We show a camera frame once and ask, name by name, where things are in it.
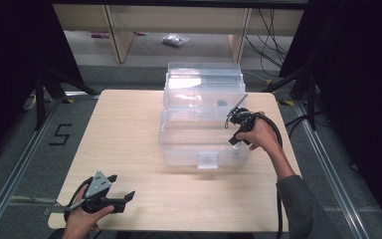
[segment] wire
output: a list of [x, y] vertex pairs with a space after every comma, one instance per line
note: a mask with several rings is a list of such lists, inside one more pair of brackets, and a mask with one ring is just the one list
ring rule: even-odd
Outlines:
[[293, 119], [293, 120], [290, 121], [290, 122], [285, 123], [285, 126], [289, 126], [289, 125], [291, 125], [293, 122], [295, 122], [295, 121], [297, 121], [297, 120], [300, 120], [300, 119], [305, 119], [305, 118], [306, 118], [306, 116], [298, 117], [298, 118], [296, 118], [296, 119]]
[[301, 119], [298, 119], [297, 121], [296, 121], [296, 123], [293, 125], [293, 127], [290, 129], [290, 132], [289, 132], [289, 138], [291, 138], [291, 136], [292, 136], [292, 133], [293, 133], [293, 130], [296, 128], [296, 126], [300, 123], [300, 122], [302, 122], [303, 120], [305, 120], [305, 118], [301, 118]]
[[262, 11], [260, 9], [258, 9], [258, 10], [259, 10], [260, 17], [262, 18], [263, 23], [265, 24], [265, 27], [268, 30], [268, 37], [266, 39], [266, 42], [263, 42], [263, 40], [260, 38], [260, 36], [259, 36], [259, 39], [265, 44], [265, 47], [266, 47], [266, 46], [268, 46], [268, 39], [269, 39], [269, 37], [272, 38], [273, 42], [275, 43], [276, 48], [273, 49], [270, 46], [268, 46], [268, 47], [278, 53], [279, 60], [282, 63], [283, 60], [285, 59], [284, 54], [286, 55], [287, 51], [283, 47], [281, 47], [281, 45], [279, 45], [278, 42], [276, 41], [275, 25], [274, 25], [275, 9], [271, 9], [271, 24], [270, 24], [270, 27], [268, 26], [265, 18], [263, 17]]
[[260, 49], [258, 49], [256, 46], [254, 46], [254, 44], [250, 41], [250, 39], [248, 38], [248, 36], [245, 36], [245, 38], [247, 39], [248, 43], [250, 44], [250, 46], [253, 48], [253, 50], [258, 53], [259, 55], [261, 55], [262, 57], [266, 58], [267, 60], [269, 60], [270, 62], [272, 62], [273, 64], [275, 64], [277, 67], [281, 67], [282, 65], [279, 64], [278, 62], [276, 62], [273, 58], [269, 57], [268, 55], [266, 55], [263, 51], [260, 51]]
[[[269, 119], [268, 117], [266, 117], [265, 115], [263, 114], [260, 114], [260, 113], [256, 113], [255, 114], [258, 118], [264, 120], [265, 122], [267, 122], [273, 129], [273, 131], [275, 132], [276, 134], [276, 137], [278, 138], [278, 143], [281, 147], [284, 147], [284, 142], [282, 140], [282, 136], [281, 136], [281, 132], [279, 131], [278, 127], [275, 125], [275, 123]], [[283, 228], [284, 228], [284, 220], [283, 220], [283, 215], [282, 215], [282, 199], [281, 199], [281, 195], [279, 194], [279, 191], [277, 190], [276, 192], [276, 199], [277, 199], [277, 207], [278, 207], [278, 233], [277, 233], [277, 236], [276, 238], [277, 239], [281, 239], [282, 238], [282, 234], [284, 232]]]
[[99, 231], [93, 239], [96, 239], [100, 235], [101, 231]]

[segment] wooden table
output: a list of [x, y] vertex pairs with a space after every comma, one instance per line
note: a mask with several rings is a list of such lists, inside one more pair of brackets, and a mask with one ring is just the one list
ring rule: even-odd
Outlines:
[[[161, 91], [104, 91], [58, 201], [67, 204], [78, 186], [101, 170], [106, 176], [117, 174], [107, 197], [121, 198], [136, 191], [124, 213], [110, 214], [99, 222], [101, 229], [277, 231], [277, 177], [267, 154], [255, 150], [241, 167], [206, 170], [166, 165], [158, 147], [162, 97]], [[247, 107], [264, 111], [277, 124], [289, 162], [299, 173], [275, 97], [250, 93]], [[65, 227], [63, 214], [52, 213], [49, 226]]]

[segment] floor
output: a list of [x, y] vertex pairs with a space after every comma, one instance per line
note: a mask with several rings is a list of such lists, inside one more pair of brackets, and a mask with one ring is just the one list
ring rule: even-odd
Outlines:
[[[163, 86], [164, 73], [169, 62], [232, 62], [226, 36], [189, 34], [185, 36], [189, 38], [185, 45], [172, 47], [162, 43], [162, 38], [167, 34], [169, 33], [143, 33], [142, 36], [135, 36], [125, 62], [118, 64], [114, 60], [109, 39], [92, 38], [88, 32], [66, 32], [85, 82], [96, 89], [152, 88], [150, 82], [154, 78], [158, 79], [154, 83], [154, 89], [159, 89]], [[261, 40], [265, 38], [249, 36], [250, 42], [259, 50], [263, 48]], [[282, 51], [288, 49], [291, 40], [292, 38], [276, 38], [283, 48]], [[269, 40], [269, 44], [272, 49], [265, 48], [263, 52], [279, 64], [282, 55], [274, 50], [272, 40]], [[268, 80], [277, 81], [275, 76], [280, 69], [277, 64], [266, 59], [261, 61], [260, 55], [246, 41], [240, 66], [248, 91], [258, 91], [260, 86], [267, 85]], [[125, 81], [122, 78], [125, 75], [130, 79]], [[66, 89], [77, 91], [70, 86]], [[290, 89], [291, 84], [277, 90], [278, 101], [291, 101], [288, 96]], [[31, 103], [32, 100], [28, 100], [26, 106]], [[292, 103], [295, 104], [294, 107], [280, 105], [284, 122], [290, 122], [304, 114], [303, 102]], [[52, 230], [47, 226], [49, 212], [95, 104], [96, 99], [76, 100], [73, 104], [49, 102], [47, 109], [51, 121], [43, 135], [35, 135], [32, 127], [35, 123], [34, 111], [26, 111], [19, 117], [1, 145], [0, 194], [8, 193], [9, 198], [7, 204], [2, 204], [5, 210], [0, 214], [0, 238], [25, 238], [32, 235], [46, 238], [46, 235], [50, 235]], [[55, 131], [66, 122], [73, 122], [71, 126], [63, 128], [70, 132], [69, 141], [60, 147], [51, 146], [57, 140]], [[327, 117], [316, 117], [316, 123], [318, 128], [315, 132], [310, 131], [306, 122], [294, 129], [291, 126], [288, 128], [302, 176], [344, 238], [382, 238], [380, 207], [359, 173], [349, 168], [350, 157]], [[34, 137], [38, 142], [32, 146], [34, 148], [31, 159], [25, 161], [26, 165], [17, 181], [9, 180], [17, 178], [13, 177], [17, 176], [13, 175], [13, 169], [20, 166], [20, 158], [26, 153], [25, 149], [31, 145], [31, 138]], [[321, 142], [313, 143], [317, 138]], [[314, 147], [319, 144], [324, 151], [315, 150]], [[336, 172], [337, 178], [333, 178], [333, 173], [327, 172], [330, 166]], [[330, 183], [336, 181], [343, 187], [343, 195], [339, 188]], [[4, 191], [3, 188], [11, 183], [14, 184], [14, 189]], [[276, 238], [274, 232], [254, 235], [258, 239]], [[106, 232], [99, 238], [114, 236], [113, 232]]]

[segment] stacked plastic bins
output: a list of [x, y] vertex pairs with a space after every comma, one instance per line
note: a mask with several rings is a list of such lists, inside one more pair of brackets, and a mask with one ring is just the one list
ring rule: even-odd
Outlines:
[[170, 63], [159, 132], [165, 162], [198, 168], [244, 165], [248, 147], [229, 144], [239, 126], [225, 128], [225, 122], [245, 93], [238, 64]]

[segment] gray carpet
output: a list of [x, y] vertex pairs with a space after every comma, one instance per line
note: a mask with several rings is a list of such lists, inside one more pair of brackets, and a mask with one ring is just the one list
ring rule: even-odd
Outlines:
[[[165, 82], [165, 68], [119, 68], [81, 67], [86, 84], [98, 91], [105, 89], [147, 89], [162, 90]], [[248, 92], [258, 92], [267, 86], [266, 79], [274, 81], [262, 71], [245, 71]], [[64, 85], [67, 91], [77, 91]], [[276, 91], [279, 101], [290, 100], [291, 84]], [[74, 100], [72, 104], [61, 104], [55, 112], [40, 145], [14, 192], [13, 200], [0, 220], [0, 238], [47, 238], [52, 230], [48, 227], [49, 208], [57, 198], [71, 162], [77, 151], [83, 133], [96, 105], [96, 100]], [[280, 106], [284, 121], [297, 117], [294, 107]], [[0, 189], [27, 145], [35, 126], [35, 110], [19, 116], [12, 130], [0, 145]], [[366, 225], [371, 238], [382, 238], [382, 212], [356, 171], [349, 169], [350, 158], [326, 116], [316, 117], [317, 132], [332, 159], [336, 170], [350, 198]], [[50, 145], [61, 142], [54, 136], [61, 123], [61, 133], [70, 135], [65, 145]], [[324, 206], [344, 238], [353, 238], [348, 223], [336, 201], [314, 150], [303, 130], [298, 125], [290, 138], [301, 174], [321, 205]], [[114, 232], [103, 232], [99, 238], [114, 238]], [[275, 233], [255, 233], [256, 238], [276, 238]]]

